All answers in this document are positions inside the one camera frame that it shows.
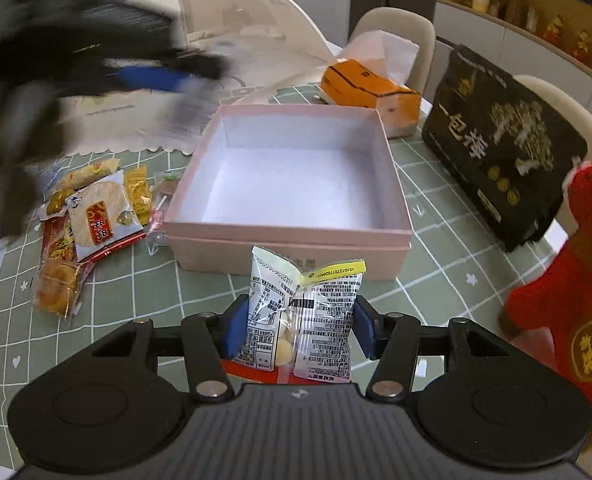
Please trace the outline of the white biscuit snack packet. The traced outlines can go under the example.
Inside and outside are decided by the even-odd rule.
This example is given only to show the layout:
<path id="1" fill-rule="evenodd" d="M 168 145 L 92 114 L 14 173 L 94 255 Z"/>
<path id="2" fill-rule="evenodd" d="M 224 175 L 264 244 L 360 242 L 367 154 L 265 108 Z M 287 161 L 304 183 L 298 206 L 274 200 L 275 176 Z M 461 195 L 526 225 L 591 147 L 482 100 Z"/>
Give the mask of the white biscuit snack packet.
<path id="1" fill-rule="evenodd" d="M 362 259 L 302 272 L 255 246 L 245 340 L 228 373 L 264 384 L 350 382 L 349 334 L 365 273 Z"/>

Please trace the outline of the yellow gold snack packet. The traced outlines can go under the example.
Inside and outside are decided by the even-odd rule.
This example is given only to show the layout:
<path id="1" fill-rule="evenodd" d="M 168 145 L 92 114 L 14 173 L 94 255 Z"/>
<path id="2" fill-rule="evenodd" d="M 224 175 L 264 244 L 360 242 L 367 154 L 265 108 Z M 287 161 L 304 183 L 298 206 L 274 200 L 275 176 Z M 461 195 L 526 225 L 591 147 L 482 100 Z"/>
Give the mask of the yellow gold snack packet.
<path id="1" fill-rule="evenodd" d="M 125 189 L 130 204 L 142 226 L 150 222 L 153 195 L 147 183 L 147 166 L 141 165 L 125 173 Z"/>

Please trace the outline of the olive vacuum packet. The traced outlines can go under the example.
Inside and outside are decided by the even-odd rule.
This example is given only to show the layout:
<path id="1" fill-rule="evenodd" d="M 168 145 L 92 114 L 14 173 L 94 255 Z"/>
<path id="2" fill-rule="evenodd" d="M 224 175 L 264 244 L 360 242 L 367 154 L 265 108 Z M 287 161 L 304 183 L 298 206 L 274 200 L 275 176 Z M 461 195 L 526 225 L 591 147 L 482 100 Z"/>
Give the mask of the olive vacuum packet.
<path id="1" fill-rule="evenodd" d="M 66 200 L 74 193 L 72 188 L 56 191 L 46 203 L 39 207 L 39 220 L 46 221 L 54 217 L 63 217 L 67 212 Z"/>

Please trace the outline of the rice cracker packet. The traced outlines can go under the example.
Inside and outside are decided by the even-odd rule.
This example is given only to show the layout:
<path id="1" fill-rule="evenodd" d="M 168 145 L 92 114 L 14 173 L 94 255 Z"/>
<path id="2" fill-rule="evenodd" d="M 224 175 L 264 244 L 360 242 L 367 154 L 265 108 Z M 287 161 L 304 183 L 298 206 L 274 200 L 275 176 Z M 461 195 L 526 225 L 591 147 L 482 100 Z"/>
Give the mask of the rice cracker packet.
<path id="1" fill-rule="evenodd" d="M 65 200 L 79 263 L 104 258 L 145 236 L 118 170 Z"/>

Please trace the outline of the small bread cake packet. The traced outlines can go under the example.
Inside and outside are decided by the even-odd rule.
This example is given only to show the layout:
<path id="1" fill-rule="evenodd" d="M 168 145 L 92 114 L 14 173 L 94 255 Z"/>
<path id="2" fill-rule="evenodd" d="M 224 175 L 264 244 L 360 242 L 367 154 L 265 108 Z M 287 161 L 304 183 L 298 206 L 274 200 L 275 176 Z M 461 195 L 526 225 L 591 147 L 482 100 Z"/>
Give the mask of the small bread cake packet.
<path id="1" fill-rule="evenodd" d="M 67 318 L 80 293 L 81 275 L 82 266 L 79 264 L 47 258 L 32 281 L 34 306 Z"/>

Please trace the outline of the red vegetarian chicken packet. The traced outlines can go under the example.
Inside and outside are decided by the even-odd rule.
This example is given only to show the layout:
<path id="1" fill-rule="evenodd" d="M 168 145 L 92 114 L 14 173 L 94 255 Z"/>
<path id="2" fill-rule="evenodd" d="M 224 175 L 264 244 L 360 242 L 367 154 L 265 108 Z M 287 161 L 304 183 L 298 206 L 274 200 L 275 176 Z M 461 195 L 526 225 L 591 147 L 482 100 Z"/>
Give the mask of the red vegetarian chicken packet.
<path id="1" fill-rule="evenodd" d="M 69 214 L 43 222 L 41 261 L 48 259 L 77 262 L 76 246 Z"/>

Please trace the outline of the hawthorn lollipop packet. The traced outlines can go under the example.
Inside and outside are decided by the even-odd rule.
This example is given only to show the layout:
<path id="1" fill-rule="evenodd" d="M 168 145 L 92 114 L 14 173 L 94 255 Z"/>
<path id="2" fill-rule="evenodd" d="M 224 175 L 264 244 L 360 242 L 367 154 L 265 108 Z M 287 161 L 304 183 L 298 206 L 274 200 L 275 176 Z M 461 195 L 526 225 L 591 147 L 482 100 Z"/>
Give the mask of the hawthorn lollipop packet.
<path id="1" fill-rule="evenodd" d="M 168 245 L 164 221 L 180 180 L 180 171 L 168 170 L 154 175 L 152 210 L 145 237 L 147 251 L 151 256 L 159 248 Z"/>

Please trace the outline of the long yellow biscuit packet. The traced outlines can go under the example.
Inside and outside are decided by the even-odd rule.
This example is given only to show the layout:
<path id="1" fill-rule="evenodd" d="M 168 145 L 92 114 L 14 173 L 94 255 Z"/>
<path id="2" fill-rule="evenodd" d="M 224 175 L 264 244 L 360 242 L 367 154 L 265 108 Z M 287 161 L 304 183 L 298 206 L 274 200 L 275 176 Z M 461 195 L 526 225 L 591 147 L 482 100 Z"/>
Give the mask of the long yellow biscuit packet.
<path id="1" fill-rule="evenodd" d="M 96 160 L 87 166 L 69 171 L 57 182 L 57 191 L 79 190 L 101 180 L 118 170 L 119 159 L 109 158 Z"/>

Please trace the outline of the cream mesh food cover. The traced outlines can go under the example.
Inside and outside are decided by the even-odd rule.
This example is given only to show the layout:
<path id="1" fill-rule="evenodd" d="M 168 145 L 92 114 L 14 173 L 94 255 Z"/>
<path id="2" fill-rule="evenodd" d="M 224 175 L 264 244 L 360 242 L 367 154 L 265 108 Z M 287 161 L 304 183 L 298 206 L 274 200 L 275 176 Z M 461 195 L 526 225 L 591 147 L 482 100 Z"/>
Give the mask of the cream mesh food cover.
<path id="1" fill-rule="evenodd" d="M 66 152 L 190 154 L 226 99 L 297 77 L 335 54 L 294 0 L 126 0 L 83 13 L 111 40 L 140 24 L 127 54 L 102 54 L 104 90 L 63 101 Z"/>

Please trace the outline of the pink cardboard box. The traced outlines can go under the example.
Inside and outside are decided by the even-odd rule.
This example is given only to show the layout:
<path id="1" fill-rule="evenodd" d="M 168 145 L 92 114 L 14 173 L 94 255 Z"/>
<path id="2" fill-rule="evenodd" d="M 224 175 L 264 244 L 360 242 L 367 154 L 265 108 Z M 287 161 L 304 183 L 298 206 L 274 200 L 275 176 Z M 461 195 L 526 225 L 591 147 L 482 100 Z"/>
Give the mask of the pink cardboard box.
<path id="1" fill-rule="evenodd" d="M 361 259 L 396 278 L 412 222 L 381 116 L 329 105 L 223 105 L 165 216 L 187 271 L 245 274 L 263 247 L 302 270 Z"/>

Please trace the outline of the red plush toy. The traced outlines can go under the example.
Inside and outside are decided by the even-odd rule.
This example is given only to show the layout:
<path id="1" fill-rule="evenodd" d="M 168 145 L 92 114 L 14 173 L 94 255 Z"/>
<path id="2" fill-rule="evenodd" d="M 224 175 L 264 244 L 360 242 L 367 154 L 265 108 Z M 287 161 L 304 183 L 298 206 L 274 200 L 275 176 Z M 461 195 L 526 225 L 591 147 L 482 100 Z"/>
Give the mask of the red plush toy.
<path id="1" fill-rule="evenodd" d="M 499 323 L 512 340 L 547 330 L 552 351 L 546 362 L 592 407 L 592 162 L 569 174 L 565 195 L 576 231 L 540 278 L 510 293 Z M 587 446 L 592 448 L 592 429 Z"/>

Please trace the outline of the orange tissue pack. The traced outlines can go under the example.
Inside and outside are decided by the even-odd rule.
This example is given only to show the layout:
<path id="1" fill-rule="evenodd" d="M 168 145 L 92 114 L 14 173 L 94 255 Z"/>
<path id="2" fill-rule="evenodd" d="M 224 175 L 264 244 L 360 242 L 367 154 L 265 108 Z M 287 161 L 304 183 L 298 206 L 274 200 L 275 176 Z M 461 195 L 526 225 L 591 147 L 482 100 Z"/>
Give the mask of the orange tissue pack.
<path id="1" fill-rule="evenodd" d="M 321 99 L 376 110 L 389 139 L 412 136 L 422 98 L 407 82 L 419 50 L 414 42 L 384 30 L 364 32 L 325 69 Z"/>

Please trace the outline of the black plum snack bag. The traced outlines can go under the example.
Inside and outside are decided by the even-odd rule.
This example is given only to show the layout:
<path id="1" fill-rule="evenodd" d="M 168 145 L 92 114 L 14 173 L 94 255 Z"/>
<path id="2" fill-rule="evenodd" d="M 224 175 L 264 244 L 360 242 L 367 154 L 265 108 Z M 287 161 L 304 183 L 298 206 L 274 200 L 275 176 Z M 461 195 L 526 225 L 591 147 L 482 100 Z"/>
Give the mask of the black plum snack bag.
<path id="1" fill-rule="evenodd" d="M 465 46 L 450 53 L 422 138 L 508 252 L 544 237 L 588 153 L 557 110 Z"/>

